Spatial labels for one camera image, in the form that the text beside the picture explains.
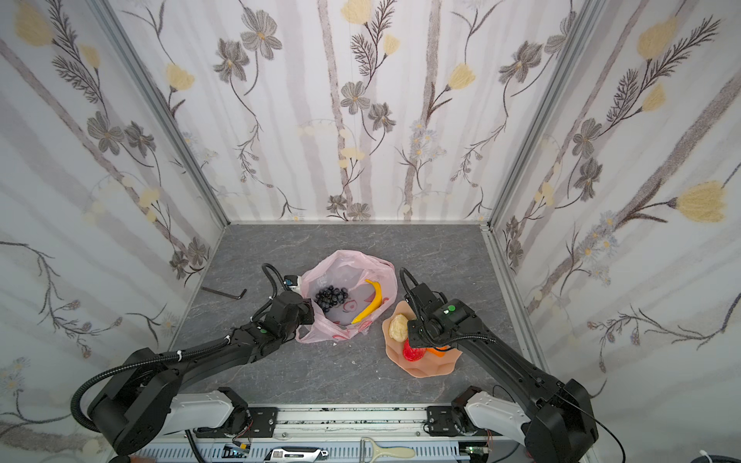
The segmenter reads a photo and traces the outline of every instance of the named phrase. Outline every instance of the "gray marble tabletop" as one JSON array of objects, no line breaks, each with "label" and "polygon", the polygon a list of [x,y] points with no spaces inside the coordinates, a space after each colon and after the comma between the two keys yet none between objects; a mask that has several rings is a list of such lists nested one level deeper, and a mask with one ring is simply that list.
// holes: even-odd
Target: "gray marble tabletop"
[{"label": "gray marble tabletop", "polygon": [[[245,296],[232,300],[200,291],[175,348],[224,336],[267,300],[260,270],[269,262],[284,274],[303,274],[338,249],[360,250],[406,267],[420,282],[475,309],[489,328],[516,348],[516,337],[478,225],[231,225],[203,285]],[[403,299],[399,284],[396,300]],[[383,320],[393,312],[392,306]],[[258,362],[211,376],[186,392],[233,388],[253,404],[449,402],[468,386],[496,384],[465,354],[446,376],[416,379],[385,353],[380,322],[345,342],[288,342]],[[502,398],[500,391],[496,395]]]}]

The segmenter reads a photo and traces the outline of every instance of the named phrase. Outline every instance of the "robotic arm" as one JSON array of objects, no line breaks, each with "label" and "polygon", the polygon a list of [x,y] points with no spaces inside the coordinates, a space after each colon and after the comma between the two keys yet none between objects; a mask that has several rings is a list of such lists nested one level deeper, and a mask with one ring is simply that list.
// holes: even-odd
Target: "robotic arm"
[{"label": "robotic arm", "polygon": [[[473,423],[524,443],[539,463],[577,462],[598,438],[584,387],[573,379],[564,384],[533,366],[460,300],[448,301],[441,293],[436,297],[406,269],[399,275],[405,298],[417,315],[408,326],[410,345],[459,348],[473,356],[516,401],[512,404],[474,390],[461,403],[465,413],[459,418],[466,422],[462,427]],[[413,288],[406,276],[415,284]],[[178,395],[178,391],[223,370],[256,362],[290,341],[299,325],[313,324],[311,300],[283,286],[286,290],[276,295],[273,284],[268,303],[224,339],[187,351],[156,354],[148,348],[137,350],[121,367],[91,378],[72,398],[74,419],[102,433],[119,455],[135,453],[158,435],[184,429],[220,427],[229,434],[238,433],[246,420],[247,404],[236,394],[219,390]],[[80,406],[82,396],[109,377],[86,416]]]}]

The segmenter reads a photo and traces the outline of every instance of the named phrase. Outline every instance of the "cream-colored handle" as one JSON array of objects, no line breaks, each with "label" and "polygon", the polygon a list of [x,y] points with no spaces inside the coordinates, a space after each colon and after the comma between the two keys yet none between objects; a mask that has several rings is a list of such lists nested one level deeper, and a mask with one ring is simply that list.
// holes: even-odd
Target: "cream-colored handle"
[{"label": "cream-colored handle", "polygon": [[413,448],[409,447],[381,447],[380,452],[376,451],[373,453],[373,460],[382,456],[392,456],[394,458],[414,458],[416,453]]}]

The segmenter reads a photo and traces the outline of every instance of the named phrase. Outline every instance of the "utility knife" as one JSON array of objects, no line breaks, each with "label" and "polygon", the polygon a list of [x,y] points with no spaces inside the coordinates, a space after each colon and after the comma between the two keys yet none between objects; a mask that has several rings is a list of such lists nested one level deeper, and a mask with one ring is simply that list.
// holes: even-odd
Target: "utility knife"
[{"label": "utility knife", "polygon": [[326,460],[329,452],[316,447],[278,447],[266,455],[266,462],[318,462]]}]

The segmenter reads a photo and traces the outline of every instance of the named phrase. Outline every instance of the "metal corner post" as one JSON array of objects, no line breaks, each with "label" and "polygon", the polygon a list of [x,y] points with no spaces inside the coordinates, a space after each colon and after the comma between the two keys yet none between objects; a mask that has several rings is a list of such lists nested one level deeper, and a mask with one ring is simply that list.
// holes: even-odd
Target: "metal corner post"
[{"label": "metal corner post", "polygon": [[597,24],[599,14],[602,12],[607,1],[608,0],[584,1],[582,11],[576,17],[572,33],[569,34],[566,40],[561,58],[556,63],[556,69],[551,80],[548,82],[548,86],[545,89],[540,105],[536,109],[530,127],[528,128],[527,135],[525,135],[525,138],[522,140],[522,144],[517,151],[517,156],[512,164],[510,173],[507,176],[505,186],[502,188],[499,197],[494,203],[488,221],[490,230],[502,218],[502,214],[514,194],[515,187],[522,177],[525,165],[530,160],[543,130],[545,129],[545,125],[548,123],[549,118],[555,111],[559,98],[563,94],[563,90],[566,88],[566,84],[568,83],[568,78],[571,76],[571,71],[579,61],[584,46],[587,43],[595,24]]},{"label": "metal corner post", "polygon": [[219,200],[213,194],[211,186],[198,166],[195,156],[190,151],[187,143],[185,143],[185,140],[178,129],[177,122],[175,122],[170,111],[167,110],[163,104],[164,102],[160,99],[157,86],[149,77],[144,63],[136,54],[123,26],[121,26],[121,22],[113,12],[113,7],[110,5],[108,0],[86,1],[87,5],[90,7],[90,11],[93,13],[100,28],[103,30],[103,33],[108,38],[108,41],[113,45],[119,58],[124,62],[124,66],[128,69],[129,75],[134,80],[134,84],[139,89],[144,100],[147,102],[147,105],[159,121],[165,135],[169,139],[170,143],[172,143],[176,148],[185,169],[196,183],[196,186],[203,195],[208,207],[210,207],[223,227],[229,225],[229,219],[224,212],[224,209],[222,209]]}]

